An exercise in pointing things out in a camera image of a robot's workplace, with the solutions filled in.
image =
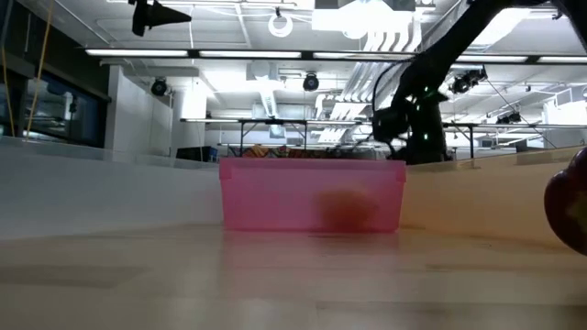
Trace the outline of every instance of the yellow rope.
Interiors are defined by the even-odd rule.
[[[12,132],[12,138],[15,134],[15,122],[12,118],[12,102],[10,102],[10,88],[8,87],[8,71],[6,67],[6,51],[2,48],[2,71],[4,72],[4,85],[6,86],[6,102],[8,103],[8,116],[10,117],[10,131]]]
[[[51,28],[51,19],[53,18],[53,5],[55,0],[50,0],[49,15],[47,17],[47,27],[45,28],[45,38],[43,39],[43,49],[40,53],[39,73],[37,74],[37,84],[35,85],[35,96],[33,96],[33,105],[30,107],[30,117],[28,118],[27,126],[27,141],[30,135],[30,127],[33,125],[33,115],[35,114],[35,107],[37,106],[37,99],[39,97],[40,76],[43,73],[43,64],[45,63],[45,52],[47,50],[47,40],[49,39],[49,31]]]

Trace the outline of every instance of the metal frame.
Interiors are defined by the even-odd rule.
[[[181,119],[182,122],[198,122],[198,119]],[[294,127],[302,137],[304,137],[304,150],[307,149],[307,132],[308,132],[308,125],[312,125],[312,122],[315,120],[305,120],[305,119],[238,119],[236,122],[234,119],[230,119],[231,123],[239,123],[240,124],[240,157],[243,156],[243,144],[245,136],[253,130],[258,124],[265,124],[265,125],[287,125],[290,124]],[[245,124],[254,124],[249,130],[245,132]],[[303,125],[305,127],[305,132],[302,132],[294,125]],[[348,124],[337,124],[336,121],[333,121],[333,126],[361,126],[361,125],[371,125],[371,122],[349,122]],[[473,131],[477,128],[546,128],[546,129],[587,129],[587,125],[548,125],[548,124],[475,124],[475,123],[443,123],[442,125],[444,128],[448,127],[455,127],[457,130],[463,134],[470,142],[470,151],[471,151],[471,159],[475,158],[475,145],[473,138]],[[468,128],[469,135],[467,136],[460,128]]]
[[[243,156],[243,149],[244,149],[244,139],[245,136],[251,131],[253,130],[258,124],[265,124],[265,125],[286,125],[286,124],[290,124],[293,128],[295,128],[295,130],[298,131],[298,133],[300,133],[300,135],[302,135],[302,137],[304,137],[304,150],[307,149],[307,145],[308,145],[308,141],[307,141],[307,133],[308,133],[308,121],[307,120],[297,120],[297,119],[239,119],[238,122],[240,123],[240,157]],[[251,128],[249,128],[246,132],[245,132],[245,124],[254,124]],[[299,124],[299,125],[303,125],[305,127],[304,130],[304,134],[302,134],[302,132],[294,125],[294,124]]]

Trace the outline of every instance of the wooden floor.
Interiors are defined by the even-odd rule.
[[[587,329],[587,258],[181,226],[0,243],[0,329]]]

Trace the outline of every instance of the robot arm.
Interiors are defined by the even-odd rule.
[[[372,119],[373,137],[391,143],[409,130],[407,147],[400,152],[408,164],[444,160],[447,147],[438,104],[446,96],[437,90],[450,66],[503,9],[535,6],[546,0],[473,0],[467,11],[436,44],[417,55],[404,71],[389,108],[376,111]],[[585,0],[553,0],[567,15],[583,47],[587,49]]]

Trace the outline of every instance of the dark red object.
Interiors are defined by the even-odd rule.
[[[550,180],[544,208],[548,223],[560,240],[587,255],[587,148]]]

